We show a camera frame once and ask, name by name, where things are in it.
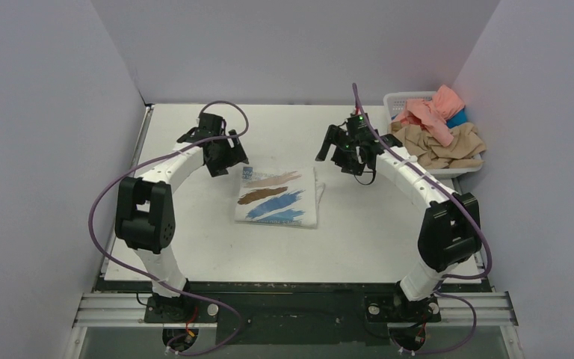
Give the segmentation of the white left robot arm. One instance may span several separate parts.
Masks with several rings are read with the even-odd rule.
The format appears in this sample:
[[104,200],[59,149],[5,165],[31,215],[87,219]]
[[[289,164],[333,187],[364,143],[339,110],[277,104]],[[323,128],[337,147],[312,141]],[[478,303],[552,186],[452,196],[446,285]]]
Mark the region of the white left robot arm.
[[193,301],[182,294],[188,280],[170,247],[176,231],[173,195],[200,168],[219,177],[247,162],[237,132],[227,129],[226,120],[201,113],[197,126],[178,138],[170,155],[140,176],[119,182],[115,235],[141,259],[153,292],[166,298],[163,309],[173,321],[185,321],[193,311]]

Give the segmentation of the white printed t shirt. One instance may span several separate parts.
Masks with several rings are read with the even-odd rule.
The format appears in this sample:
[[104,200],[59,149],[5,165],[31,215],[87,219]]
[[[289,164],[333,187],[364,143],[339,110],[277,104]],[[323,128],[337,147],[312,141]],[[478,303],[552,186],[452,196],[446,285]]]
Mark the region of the white printed t shirt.
[[240,223],[316,228],[325,183],[313,167],[298,169],[245,166],[235,203]]

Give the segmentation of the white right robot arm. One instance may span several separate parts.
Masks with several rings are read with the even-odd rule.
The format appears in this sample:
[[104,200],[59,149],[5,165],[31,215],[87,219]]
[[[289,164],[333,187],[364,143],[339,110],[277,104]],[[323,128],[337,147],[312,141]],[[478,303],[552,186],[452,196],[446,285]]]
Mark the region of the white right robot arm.
[[394,135],[379,135],[370,129],[363,115],[327,127],[316,161],[324,161],[328,153],[344,173],[358,176],[370,170],[384,176],[424,213],[417,241],[419,259],[398,282],[402,294],[392,301],[399,319],[414,319],[422,311],[422,300],[459,264],[480,251],[483,242],[477,200],[444,186]]

